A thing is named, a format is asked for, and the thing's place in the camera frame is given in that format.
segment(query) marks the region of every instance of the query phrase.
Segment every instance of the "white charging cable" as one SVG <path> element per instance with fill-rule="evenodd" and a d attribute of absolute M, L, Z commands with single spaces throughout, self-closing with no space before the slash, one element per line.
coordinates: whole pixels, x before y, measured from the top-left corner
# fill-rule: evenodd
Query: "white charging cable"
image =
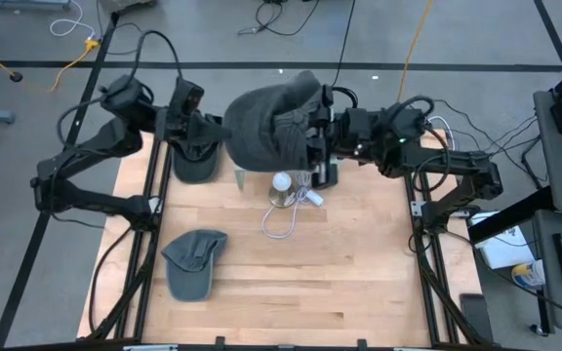
<path fill-rule="evenodd" d="M 51 25 L 49 26 L 49 31 L 51 31 L 51 33 L 52 33 L 53 35 L 55 35 L 55 36 L 62 37 L 62 36 L 66 36 L 66 35 L 70 34 L 73 30 L 75 30 L 75 28 L 76 28 L 78 25 L 81 25 L 81 26 L 86 27 L 86 28 L 88 28 L 88 29 L 91 30 L 91 34 L 90 34 L 89 39 L 96 39 L 96 38 L 95 38 L 95 29 L 92 28 L 91 26 L 89 26 L 88 24 L 82 23 L 82 22 L 81 22 L 82 18 L 84 18 L 84 10 L 82 10 L 82 7 L 79 6 L 79 4 L 78 4 L 77 2 L 75 2 L 74 0 L 71 0 L 70 2 L 72 2 L 72 3 L 73 3 L 75 6 L 77 6 L 77 8 L 79 9 L 79 19 L 77 19 L 77 20 L 73 20 L 73 19 L 56 19 L 56 20 L 54 20 L 53 22 L 51 22 Z M 57 33 L 57 32 L 54 31 L 54 25 L 56 25 L 56 24 L 58 24 L 58 23 L 61 23 L 61 22 L 64 22 L 64 23 L 71 23 L 72 26 L 70 27 L 70 29 L 66 30 L 65 32 Z"/>
<path fill-rule="evenodd" d="M 294 178 L 295 178 L 295 181 L 297 182 L 297 184 L 299 185 L 299 188 L 297 189 L 297 193 L 296 193 L 297 202 L 294 204 L 294 209 L 293 209 L 293 212 L 292 212 L 292 226 L 290 227 L 290 230 L 288 230 L 284 234 L 280 234 L 280 235 L 272 234 L 272 233 L 270 233 L 266 230 L 265 222 L 268 219 L 268 217 L 270 216 L 270 214 L 272 213 L 272 210 L 275 209 L 275 206 L 273 205 L 273 206 L 270 207 L 268 212 L 265 213 L 265 215 L 263 216 L 263 219 L 261 220 L 261 231 L 263 231 L 263 234 L 265 234 L 268 238 L 285 239 L 285 238 L 289 237 L 290 235 L 292 235 L 292 233 L 294 233 L 294 228 L 297 226 L 297 210 L 299 209 L 299 205 L 300 204 L 308 204 L 310 201 L 312 201 L 307 196 L 307 194 L 309 192 L 313 192 L 312 190 L 309 189 L 309 184 L 311 184 L 311 173 L 299 171 L 299 172 L 296 172 L 294 174 Z"/>
<path fill-rule="evenodd" d="M 453 151 L 457 150 L 457 144 L 456 144 L 456 142 L 455 142 L 455 135 L 453 135 L 453 131 L 450 129 L 450 125 L 448 124 L 448 122 L 446 121 L 446 119 L 445 119 L 444 117 L 442 117 L 442 116 L 433 116 L 433 117 L 430 117 L 430 118 L 428 119 L 428 122 L 430 123 L 430 121 L 436 120 L 436 119 L 440 120 L 440 121 L 446 126 L 446 130 L 448 131 L 448 135 L 450 135 L 450 140 L 453 141 L 453 147 L 452 147 L 452 149 L 453 149 Z"/>

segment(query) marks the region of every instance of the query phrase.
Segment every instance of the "gray baseball cap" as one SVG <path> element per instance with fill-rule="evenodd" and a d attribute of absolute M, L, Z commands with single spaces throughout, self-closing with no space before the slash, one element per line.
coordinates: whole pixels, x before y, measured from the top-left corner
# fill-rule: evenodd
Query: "gray baseball cap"
<path fill-rule="evenodd" d="M 197 229 L 173 240 L 162 255 L 171 295 L 179 301 L 201 301 L 210 296 L 212 267 L 224 251 L 226 234 Z"/>

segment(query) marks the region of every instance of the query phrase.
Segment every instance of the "concrete floor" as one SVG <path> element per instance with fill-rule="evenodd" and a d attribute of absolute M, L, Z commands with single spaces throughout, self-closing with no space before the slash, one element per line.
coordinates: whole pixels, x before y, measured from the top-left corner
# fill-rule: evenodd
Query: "concrete floor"
<path fill-rule="evenodd" d="M 84 22 L 99 30 L 94 0 L 78 2 L 85 11 Z M 259 2 L 159 0 L 155 8 L 126 14 L 119 23 L 134 22 L 142 29 L 166 33 L 185 62 L 337 62 L 350 1 L 323 0 L 310 22 L 294 37 L 267 32 L 238 37 L 237 30 L 253 25 Z M 562 40 L 562 0 L 543 2 Z M 290 31 L 298 27 L 311 6 L 291 0 L 278 22 L 279 29 Z M 423 6 L 422 0 L 357 1 L 344 61 L 404 62 Z M 83 51 L 88 31 L 77 28 L 70 35 L 57 38 L 49 33 L 49 24 L 58 18 L 76 16 L 76 13 L 66 14 L 48 7 L 5 6 L 0 9 L 0 59 L 72 60 Z M 105 26 L 107 16 L 103 13 L 100 16 Z M 115 34 L 110 50 L 131 50 L 137 40 L 138 34 L 132 27 L 123 27 Z M 95 55 L 92 53 L 86 60 L 94 60 Z M 131 59 L 131 56 L 107 57 L 108 61 Z M 163 42 L 149 38 L 142 60 L 166 62 L 171 57 Z M 436 2 L 413 62 L 561 64 L 533 0 Z M 562 78 L 562 72 L 471 72 L 453 66 L 431 67 L 434 69 L 408 74 L 404 96 L 424 94 L 443 98 L 468 113 L 476 125 L 494 138 L 533 115 L 534 91 L 547 90 Z M 40 87 L 49 87 L 57 73 L 53 68 L 18 70 L 26 82 Z M 108 84 L 124 72 L 126 70 L 104 68 L 99 85 Z M 277 69 L 192 69 L 186 70 L 184 75 L 205 88 L 203 109 L 222 114 L 242 92 L 282 82 L 297 72 L 290 69 L 283 72 Z M 315 73 L 325 83 L 331 83 L 335 77 L 335 70 L 320 69 Z M 0 70 L 0 108 L 13 110 L 18 116 L 16 124 L 0 125 L 0 317 L 38 216 L 29 180 L 35 175 L 38 161 L 60 151 L 54 133 L 56 120 L 67 107 L 79 102 L 89 74 L 87 68 L 72 69 L 64 75 L 58 92 L 46 95 L 11 83 Z M 139 71 L 138 77 L 154 90 L 157 101 L 168 101 L 174 71 L 144 69 Z M 398 70 L 343 70 L 338 84 L 353 89 L 363 106 L 379 108 L 393 103 L 399 80 Z M 337 106 L 342 108 L 343 102 L 340 100 Z M 461 116 L 442 104 L 438 104 L 434 114 L 446 118 L 453 128 L 475 135 L 482 147 L 489 145 L 489 141 L 475 133 Z M 108 118 L 100 108 L 91 107 L 80 139 L 93 135 Z M 534 125 L 516 141 L 534 137 L 537 132 Z M 458 141 L 464 149 L 475 148 L 467 137 L 458 136 Z M 521 149 L 510 151 L 515 160 L 519 159 Z M 540 147 L 531 153 L 530 159 L 537 172 L 544 175 Z M 486 210 L 502 209 L 535 190 L 532 182 L 503 155 L 497 156 L 495 161 L 501 170 L 505 192 L 497 200 L 481 204 Z M 104 162 L 75 178 L 75 182 L 83 188 L 110 192 L 118 164 L 118 160 Z M 92 223 L 103 222 L 97 214 L 66 214 L 69 215 Z M 7 346 L 74 339 L 99 241 L 97 229 L 49 222 Z M 537 302 L 533 298 L 482 268 L 479 273 L 496 342 L 514 348 L 562 349 L 562 331 L 549 338 L 528 331 L 528 326 L 538 321 Z"/>

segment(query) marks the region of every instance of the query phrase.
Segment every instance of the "desk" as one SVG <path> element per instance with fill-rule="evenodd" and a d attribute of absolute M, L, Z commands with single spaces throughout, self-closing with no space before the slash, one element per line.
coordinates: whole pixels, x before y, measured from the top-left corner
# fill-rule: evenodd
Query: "desk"
<path fill-rule="evenodd" d="M 550 111 L 554 98 L 550 92 L 536 92 L 534 101 L 549 186 L 471 226 L 469 237 L 473 243 L 482 242 L 505 229 L 531 219 L 538 210 L 562 211 L 562 134 L 558 133 Z"/>
<path fill-rule="evenodd" d="M 551 211 L 537 211 L 533 219 L 533 228 L 543 258 L 543 272 L 545 273 L 543 292 L 550 299 L 562 304 L 561 265 L 552 240 L 553 234 L 562 233 L 562 214 Z M 549 304 L 546 308 L 549 311 L 547 315 L 549 332 L 553 332 L 554 325 L 562 328 L 562 310 Z"/>
<path fill-rule="evenodd" d="M 432 136 L 423 142 L 438 145 Z M 141 193 L 150 145 L 145 136 L 144 149 L 123 159 L 115 195 Z M 240 191 L 223 151 L 214 182 L 187 185 L 171 176 L 142 342 L 213 344 L 222 335 L 227 344 L 241 345 L 342 346 L 365 338 L 370 346 L 430 346 L 418 264 L 407 249 L 412 229 L 404 180 L 383 177 L 373 165 L 343 161 L 340 167 L 339 184 L 322 192 L 324 206 L 301 207 L 296 232 L 282 241 L 260 230 L 272 174 L 246 173 Z M 455 184 L 450 176 L 433 197 Z M 290 218 L 290 210 L 275 211 L 270 230 L 287 230 Z M 121 217 L 107 220 L 99 256 L 127 226 Z M 215 267 L 211 298 L 178 302 L 168 292 L 159 252 L 195 228 L 227 233 L 227 247 Z M 464 235 L 464 221 L 452 219 L 450 230 Z M 121 295 L 131 243 L 132 236 L 100 272 L 95 323 Z M 480 293 L 469 244 L 442 236 L 441 247 L 456 304 L 461 293 Z M 433 300 L 438 326 L 444 327 L 443 310 L 435 295 Z M 130 315 L 138 304 L 134 298 Z M 80 336 L 89 333 L 87 311 L 88 303 Z M 447 340 L 445 328 L 439 330 Z"/>

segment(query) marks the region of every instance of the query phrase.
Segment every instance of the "wooden table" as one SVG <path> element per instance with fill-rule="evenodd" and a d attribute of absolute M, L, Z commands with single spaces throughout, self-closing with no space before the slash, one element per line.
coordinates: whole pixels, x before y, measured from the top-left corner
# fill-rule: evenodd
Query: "wooden table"
<path fill-rule="evenodd" d="M 432 136 L 422 142 L 438 146 Z M 151 136 L 145 136 L 144 149 L 123 159 L 115 195 L 141 194 L 151 143 Z M 386 178 L 373 165 L 341 162 L 340 183 L 321 193 L 324 206 L 301 206 L 295 233 L 279 241 L 260 230 L 270 205 L 272 174 L 247 173 L 240 191 L 234 165 L 222 155 L 214 182 L 188 185 L 171 177 L 143 342 L 212 344 L 222 335 L 227 344 L 244 345 L 350 346 L 358 338 L 367 339 L 370 346 L 430 345 L 420 272 L 407 248 L 412 229 L 402 178 Z M 433 198 L 455 185 L 450 176 Z M 291 212 L 274 211 L 270 230 L 287 230 Z M 121 217 L 107 220 L 98 258 L 127 226 Z M 214 268 L 210 299 L 179 302 L 168 291 L 159 252 L 197 228 L 225 232 L 227 247 Z M 451 219 L 450 230 L 467 233 L 461 219 Z M 133 237 L 110 254 L 100 272 L 95 323 L 121 295 Z M 441 243 L 451 296 L 459 305 L 461 293 L 481 292 L 472 251 L 447 235 L 441 236 Z M 441 339 L 446 340 L 441 303 L 435 294 L 433 298 Z M 137 305 L 135 297 L 129 334 Z M 89 333 L 87 310 L 88 303 L 80 336 Z"/>

